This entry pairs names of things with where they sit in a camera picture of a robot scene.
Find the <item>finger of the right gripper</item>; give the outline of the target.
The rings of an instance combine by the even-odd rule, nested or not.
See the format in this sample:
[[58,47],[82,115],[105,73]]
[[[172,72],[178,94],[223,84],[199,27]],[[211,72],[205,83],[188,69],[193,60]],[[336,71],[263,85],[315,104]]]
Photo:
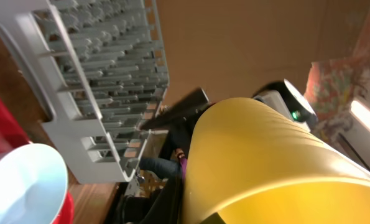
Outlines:
[[152,118],[142,125],[140,130],[162,129],[169,127],[175,121],[193,114],[196,110],[200,110],[209,104],[209,99],[202,88],[196,88],[188,95],[184,96],[180,101],[176,102],[166,112]]

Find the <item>light blue bowl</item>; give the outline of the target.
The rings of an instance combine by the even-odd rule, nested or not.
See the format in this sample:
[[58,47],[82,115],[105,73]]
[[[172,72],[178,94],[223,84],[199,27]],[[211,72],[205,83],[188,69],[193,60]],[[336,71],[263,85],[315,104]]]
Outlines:
[[0,154],[0,224],[51,224],[68,190],[60,153],[27,144]]

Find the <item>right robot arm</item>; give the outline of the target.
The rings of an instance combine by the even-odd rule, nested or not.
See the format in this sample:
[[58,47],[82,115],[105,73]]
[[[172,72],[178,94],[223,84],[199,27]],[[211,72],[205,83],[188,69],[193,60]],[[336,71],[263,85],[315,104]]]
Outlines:
[[[264,85],[251,98],[271,107],[289,120],[301,125],[308,132],[318,121],[317,115],[309,102],[286,79]],[[139,129],[166,128],[197,112],[201,112],[210,105],[205,91],[202,88],[197,88],[174,104],[168,111],[140,125]]]

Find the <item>yellow plastic cup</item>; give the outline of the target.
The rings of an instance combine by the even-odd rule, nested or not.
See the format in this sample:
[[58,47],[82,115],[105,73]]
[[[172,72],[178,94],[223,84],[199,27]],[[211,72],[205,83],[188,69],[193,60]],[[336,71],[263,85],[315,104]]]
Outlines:
[[183,223],[370,223],[370,171],[267,105],[231,98],[195,125]]

